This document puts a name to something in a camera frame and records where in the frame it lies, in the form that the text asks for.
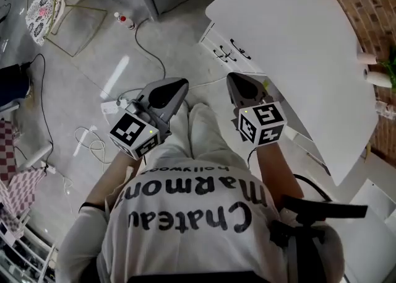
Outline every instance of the white table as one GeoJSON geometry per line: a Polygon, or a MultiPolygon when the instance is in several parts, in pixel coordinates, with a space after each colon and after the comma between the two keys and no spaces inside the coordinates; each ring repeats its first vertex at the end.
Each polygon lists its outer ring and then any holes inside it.
{"type": "Polygon", "coordinates": [[[378,118],[361,48],[337,0],[214,0],[207,16],[268,75],[312,137],[336,185],[378,118]]]}

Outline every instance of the tiled floor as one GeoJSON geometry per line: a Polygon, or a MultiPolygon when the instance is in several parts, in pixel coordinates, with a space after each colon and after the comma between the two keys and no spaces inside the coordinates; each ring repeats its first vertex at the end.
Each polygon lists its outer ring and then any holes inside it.
{"type": "MultiPolygon", "coordinates": [[[[49,162],[73,182],[73,187],[68,188],[69,194],[66,194],[60,174],[46,176],[38,186],[37,200],[30,213],[30,225],[41,236],[57,242],[59,246],[79,206],[101,176],[101,163],[89,150],[81,148],[77,156],[73,156],[77,147],[75,130],[80,126],[96,126],[96,133],[106,142],[106,161],[111,161],[117,149],[107,138],[110,127],[101,113],[100,103],[117,98],[125,90],[143,87],[161,79],[163,70],[155,58],[137,46],[134,32],[115,21],[114,11],[122,12],[123,7],[113,0],[88,0],[88,3],[84,3],[105,8],[109,14],[93,41],[75,58],[68,57],[49,42],[41,48],[36,46],[25,26],[26,0],[9,1],[12,3],[12,13],[0,34],[2,41],[9,40],[5,52],[1,54],[0,67],[32,60],[37,53],[45,56],[43,103],[54,139],[54,152],[49,162]],[[114,86],[103,93],[117,66],[125,62],[126,67],[114,86]]],[[[205,8],[211,1],[191,0],[164,15],[159,22],[148,21],[139,29],[139,41],[161,58],[167,77],[185,77],[190,86],[194,86],[226,76],[226,71],[218,61],[197,44],[209,24],[205,8]]],[[[82,34],[91,28],[89,23],[93,21],[95,19],[84,11],[71,13],[59,33],[64,32],[63,38],[58,41],[76,49],[82,43],[82,34]]],[[[35,82],[35,107],[32,110],[22,107],[17,112],[24,133],[18,146],[26,155],[34,153],[49,139],[40,107],[41,58],[32,64],[31,70],[35,82]]],[[[192,89],[187,100],[191,105],[198,101],[208,103],[218,115],[226,141],[237,153],[247,158],[251,146],[241,143],[239,134],[230,122],[233,106],[228,98],[225,81],[192,89]]],[[[89,145],[93,138],[88,135],[84,143],[89,145]]],[[[298,154],[302,154],[301,151],[290,141],[283,141],[282,148],[287,153],[286,158],[297,167],[296,159],[298,154]]],[[[252,171],[259,176],[255,157],[252,158],[252,171]]]]}

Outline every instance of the paper roll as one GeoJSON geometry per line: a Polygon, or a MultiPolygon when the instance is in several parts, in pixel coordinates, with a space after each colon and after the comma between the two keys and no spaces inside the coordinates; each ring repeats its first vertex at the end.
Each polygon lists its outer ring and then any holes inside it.
{"type": "Polygon", "coordinates": [[[391,88],[392,83],[390,82],[389,75],[383,74],[381,72],[367,72],[364,75],[364,79],[366,79],[366,82],[369,82],[370,84],[377,85],[380,87],[387,87],[391,88]]]}
{"type": "Polygon", "coordinates": [[[369,53],[358,53],[358,62],[361,64],[375,65],[377,64],[377,56],[369,53]]]}

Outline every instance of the cabinet drawer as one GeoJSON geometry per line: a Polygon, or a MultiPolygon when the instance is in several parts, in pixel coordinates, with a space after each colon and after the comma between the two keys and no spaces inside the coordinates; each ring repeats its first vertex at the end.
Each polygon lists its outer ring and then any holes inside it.
{"type": "Polygon", "coordinates": [[[205,47],[212,54],[212,56],[216,58],[219,64],[221,64],[227,70],[231,72],[236,69],[234,64],[230,63],[230,59],[226,58],[225,54],[208,38],[203,38],[200,44],[205,47]]]}
{"type": "Polygon", "coordinates": [[[265,73],[254,63],[252,59],[247,59],[244,57],[244,55],[250,57],[246,54],[246,52],[243,54],[240,53],[239,50],[243,50],[241,48],[237,48],[238,45],[232,38],[227,40],[224,36],[219,34],[214,29],[214,27],[209,30],[205,38],[208,38],[212,43],[217,45],[224,55],[228,55],[231,60],[231,64],[236,66],[235,69],[239,69],[245,74],[265,75],[265,73]]]}

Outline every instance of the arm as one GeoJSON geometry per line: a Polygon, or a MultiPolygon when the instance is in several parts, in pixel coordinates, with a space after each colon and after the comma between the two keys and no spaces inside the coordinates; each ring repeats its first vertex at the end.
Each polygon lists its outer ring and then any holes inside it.
{"type": "Polygon", "coordinates": [[[81,208],[77,220],[59,249],[56,262],[56,282],[80,282],[86,269],[91,266],[96,269],[96,259],[101,251],[108,226],[108,217],[104,212],[105,201],[111,210],[124,188],[127,167],[133,167],[134,170],[129,179],[134,178],[140,162],[124,152],[119,152],[93,187],[86,203],[94,207],[81,208]]]}
{"type": "Polygon", "coordinates": [[[257,148],[263,183],[272,195],[275,207],[280,211],[283,208],[282,195],[303,198],[304,194],[296,178],[287,165],[277,143],[257,148]]]}
{"type": "Polygon", "coordinates": [[[131,180],[136,176],[141,161],[142,159],[135,160],[122,151],[118,152],[106,172],[89,193],[85,202],[95,206],[105,207],[105,200],[107,199],[107,203],[111,209],[123,189],[127,167],[130,166],[133,168],[132,175],[129,178],[131,180]]]}

